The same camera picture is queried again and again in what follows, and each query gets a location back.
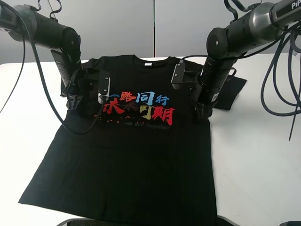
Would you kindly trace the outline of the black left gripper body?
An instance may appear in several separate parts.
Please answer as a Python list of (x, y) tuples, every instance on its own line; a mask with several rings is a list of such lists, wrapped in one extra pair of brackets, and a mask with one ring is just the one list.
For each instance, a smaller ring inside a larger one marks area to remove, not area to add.
[(97, 115), (100, 105), (97, 101), (100, 70), (96, 68), (77, 69), (70, 82), (61, 89), (67, 98), (67, 113), (80, 117)]

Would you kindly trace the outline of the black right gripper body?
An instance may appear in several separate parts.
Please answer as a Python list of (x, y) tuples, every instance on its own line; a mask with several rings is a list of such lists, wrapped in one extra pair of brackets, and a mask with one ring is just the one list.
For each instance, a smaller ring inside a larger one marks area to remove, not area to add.
[(192, 98), (192, 121), (200, 123), (212, 116), (213, 108), (215, 107), (220, 89), (207, 89), (207, 86), (195, 80), (191, 86), (190, 97)]

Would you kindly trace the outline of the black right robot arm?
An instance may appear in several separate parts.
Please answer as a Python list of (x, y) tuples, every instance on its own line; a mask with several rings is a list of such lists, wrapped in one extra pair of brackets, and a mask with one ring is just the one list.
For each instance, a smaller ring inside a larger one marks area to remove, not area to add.
[(254, 48), (277, 41), (287, 33), (285, 27), (301, 20), (299, 0), (265, 2), (241, 10), (245, 15), (238, 17), (236, 10), (229, 7), (235, 19), (226, 28), (214, 28), (208, 35), (207, 58), (192, 92), (198, 121), (212, 115), (229, 72), (240, 58)]

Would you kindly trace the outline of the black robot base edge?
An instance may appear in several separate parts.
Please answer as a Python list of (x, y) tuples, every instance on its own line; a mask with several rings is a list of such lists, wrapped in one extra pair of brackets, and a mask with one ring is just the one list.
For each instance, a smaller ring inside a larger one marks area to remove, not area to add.
[(88, 218), (73, 218), (59, 223), (57, 226), (101, 226), (101, 221)]

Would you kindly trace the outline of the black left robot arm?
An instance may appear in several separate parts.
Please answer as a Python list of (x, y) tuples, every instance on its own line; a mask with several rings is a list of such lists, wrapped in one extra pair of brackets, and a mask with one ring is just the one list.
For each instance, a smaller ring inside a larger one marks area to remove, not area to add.
[(33, 6), (12, 7), (4, 1), (0, 2), (0, 28), (8, 32), (12, 39), (30, 43), (45, 95), (58, 119), (61, 116), (50, 98), (37, 46), (49, 49), (52, 54), (64, 85), (61, 94), (67, 98), (68, 111), (83, 117), (89, 115), (88, 102), (101, 73), (98, 69), (83, 68), (81, 39), (73, 28), (59, 24), (53, 17), (39, 14)]

